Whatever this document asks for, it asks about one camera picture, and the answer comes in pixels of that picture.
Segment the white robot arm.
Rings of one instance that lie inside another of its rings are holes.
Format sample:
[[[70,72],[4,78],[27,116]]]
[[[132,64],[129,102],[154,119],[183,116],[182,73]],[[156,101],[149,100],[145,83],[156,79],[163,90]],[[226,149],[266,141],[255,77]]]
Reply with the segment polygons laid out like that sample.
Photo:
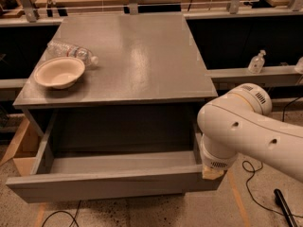
[[[197,115],[204,177],[215,178],[248,155],[303,182],[303,127],[269,116],[266,91],[244,83],[209,102]]]

